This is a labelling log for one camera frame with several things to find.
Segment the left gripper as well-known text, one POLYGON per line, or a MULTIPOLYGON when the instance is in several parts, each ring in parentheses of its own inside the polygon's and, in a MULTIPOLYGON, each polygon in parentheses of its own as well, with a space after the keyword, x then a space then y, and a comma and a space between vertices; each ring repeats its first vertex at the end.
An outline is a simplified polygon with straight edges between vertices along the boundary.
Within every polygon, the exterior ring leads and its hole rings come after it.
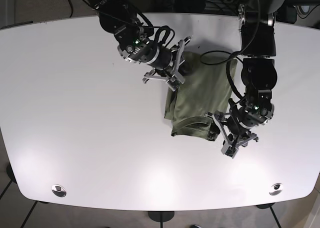
POLYGON ((215 111, 207 112, 206 117, 211 118, 214 124, 211 124, 206 139, 215 141, 221 134, 223 137, 222 146, 227 143, 230 146, 240 148, 246 147, 250 141, 259 141, 259 137, 251 129, 259 125, 265 125, 273 118, 275 106, 272 104, 271 109, 266 108, 259 110, 257 106, 248 108, 242 106, 237 109, 234 104, 228 113, 215 111))

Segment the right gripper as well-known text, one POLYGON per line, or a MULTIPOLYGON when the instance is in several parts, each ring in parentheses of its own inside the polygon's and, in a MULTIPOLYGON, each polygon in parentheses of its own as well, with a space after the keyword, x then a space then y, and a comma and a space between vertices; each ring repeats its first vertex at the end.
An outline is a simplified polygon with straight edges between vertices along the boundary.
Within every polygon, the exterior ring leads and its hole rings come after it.
POLYGON ((179 80, 184 84, 184 75, 191 75, 194 72, 192 62, 186 61, 183 57, 185 46, 190 41, 191 38, 186 37, 171 48, 167 48, 146 38, 137 40, 134 45, 124 49, 118 46, 117 50, 127 62, 143 63, 151 67, 151 71, 143 76, 144 84, 149 80, 163 81, 167 84, 169 79, 179 80))

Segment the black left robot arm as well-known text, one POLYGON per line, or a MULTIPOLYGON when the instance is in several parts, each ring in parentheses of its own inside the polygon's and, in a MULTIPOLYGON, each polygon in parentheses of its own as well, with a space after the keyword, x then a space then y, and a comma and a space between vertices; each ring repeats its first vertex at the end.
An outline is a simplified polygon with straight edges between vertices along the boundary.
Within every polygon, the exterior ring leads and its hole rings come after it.
POLYGON ((249 141, 257 142, 259 137, 251 128, 265 125, 273 118, 272 90, 278 80, 273 59, 276 56, 275 13, 284 2, 245 0, 239 5, 241 50, 224 61, 227 80, 239 100, 235 102, 230 98, 227 113, 213 114, 224 139, 221 152, 226 156, 234 158, 240 147, 246 147, 249 141), (244 94, 240 94, 231 77, 231 61, 239 55, 244 56, 241 70, 244 94))

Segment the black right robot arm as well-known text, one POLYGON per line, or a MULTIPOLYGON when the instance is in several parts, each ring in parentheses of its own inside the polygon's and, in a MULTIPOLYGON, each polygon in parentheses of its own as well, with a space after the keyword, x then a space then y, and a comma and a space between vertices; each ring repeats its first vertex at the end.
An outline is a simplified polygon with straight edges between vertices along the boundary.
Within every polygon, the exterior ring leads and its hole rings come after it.
POLYGON ((184 84, 180 70, 185 59, 183 52, 191 37, 169 47, 176 33, 167 25, 154 26, 130 0, 82 0, 95 10, 102 29, 118 42, 120 56, 130 63, 150 66, 142 81, 164 81, 172 91, 184 84))

